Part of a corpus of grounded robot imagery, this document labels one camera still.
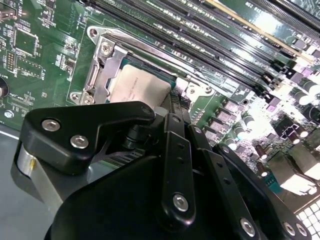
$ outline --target motherboard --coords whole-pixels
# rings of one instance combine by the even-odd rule
[[[318,186],[319,0],[0,0],[0,33],[1,124],[178,98],[275,192]]]

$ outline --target screw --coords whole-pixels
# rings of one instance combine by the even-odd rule
[[[205,89],[205,93],[206,93],[206,94],[210,94],[211,92],[212,92],[212,88],[208,86],[208,87]]]
[[[251,222],[249,222],[245,218],[241,218],[240,224],[242,229],[248,234],[250,237],[254,237],[256,235],[256,230],[254,226],[252,226]]]
[[[283,226],[285,228],[285,230],[291,235],[291,236],[295,236],[296,235],[296,231],[294,230],[294,228],[287,222],[283,223]]]
[[[222,150],[227,154],[230,153],[229,148],[227,148],[226,146],[223,146]]]
[[[189,208],[187,199],[180,194],[173,196],[173,204],[180,212],[186,212]]]
[[[85,149],[89,146],[89,141],[85,136],[75,135],[70,139],[71,145],[76,149]]]
[[[304,229],[303,226],[301,226],[299,223],[296,223],[295,225],[296,225],[296,227],[298,228],[299,232],[300,232],[303,236],[306,237],[306,236],[308,235],[308,234],[307,234],[307,231]]]
[[[198,128],[197,126],[195,126],[195,127],[194,127],[194,130],[195,130],[198,134],[200,134],[200,133],[201,133],[200,128]]]
[[[110,54],[112,54],[113,48],[107,42],[103,42],[103,43],[101,43],[100,51],[101,51],[102,55],[107,57]]]
[[[151,114],[152,111],[149,107],[146,107],[146,106],[143,106],[142,107],[142,111],[145,113],[145,114]]]
[[[6,111],[4,111],[4,116],[5,116],[6,118],[8,118],[8,119],[12,119],[12,118],[15,116],[15,114],[14,114],[14,112],[11,111],[11,110],[6,110]]]
[[[75,101],[79,100],[79,96],[75,93],[71,95],[71,98]]]
[[[53,119],[44,120],[41,125],[44,130],[49,131],[49,132],[58,131],[61,127],[60,124],[56,120],[53,120]]]
[[[89,34],[91,37],[95,38],[98,35],[98,32],[97,32],[97,30],[92,28],[92,29],[90,29]]]

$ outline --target gray surface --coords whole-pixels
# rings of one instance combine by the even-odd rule
[[[0,239],[43,240],[53,217],[43,203],[20,190],[11,178],[17,142],[0,133]]]

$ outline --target electrolytic capacitor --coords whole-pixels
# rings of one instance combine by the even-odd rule
[[[228,138],[224,141],[224,143],[232,150],[235,151],[237,149],[236,141],[233,138]]]
[[[302,126],[299,126],[295,132],[300,136],[300,138],[305,138],[309,134],[308,131]]]
[[[294,95],[294,99],[302,106],[305,106],[312,102],[312,98],[305,94],[303,91],[298,91]]]
[[[255,166],[258,169],[259,175],[261,177],[266,177],[268,175],[268,171],[262,162],[258,162]]]
[[[241,126],[238,126],[234,129],[234,133],[236,135],[236,137],[239,139],[239,140],[243,140],[243,139],[246,139],[248,134],[247,132],[244,130],[243,127]]]
[[[250,115],[245,116],[243,118],[243,121],[244,121],[244,123],[245,123],[245,125],[247,126],[248,129],[253,130],[257,126],[257,123],[256,123],[255,119]]]
[[[258,154],[258,156],[262,159],[265,160],[268,156],[266,154],[266,151],[264,150],[264,148],[261,145],[257,145],[255,146],[255,151]]]
[[[288,138],[294,145],[300,143],[299,137],[298,137],[297,134],[295,134],[294,132],[291,133],[290,135],[287,135],[287,138]]]
[[[307,81],[303,85],[303,89],[306,90],[312,96],[320,94],[320,85],[316,84],[313,81]]]

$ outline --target black plastic bracket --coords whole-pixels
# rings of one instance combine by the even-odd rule
[[[246,199],[246,205],[255,213],[254,220],[268,239],[311,239],[308,230],[304,229],[303,235],[299,229],[303,223],[235,152],[225,144],[214,146],[213,151],[224,158],[242,197]]]
[[[169,113],[164,121],[164,162],[160,224],[169,232],[180,232],[196,218],[195,190],[190,142],[185,139],[184,121]]]
[[[57,121],[59,130],[45,130],[44,120]],[[25,116],[20,141],[34,157],[64,174],[78,175],[87,170],[108,136],[133,125],[149,125],[154,120],[154,111],[138,101],[42,108]],[[72,146],[71,138],[76,135],[85,136],[88,146]]]
[[[217,189],[217,198],[221,198],[222,208],[227,214],[228,222],[232,226],[232,231],[239,239],[260,239],[258,228],[237,188],[225,160],[214,152],[207,141],[206,135],[196,126],[189,125],[190,141],[195,148],[192,156],[197,161],[202,161],[205,175],[211,181],[208,183]],[[245,231],[242,225],[247,224]]]

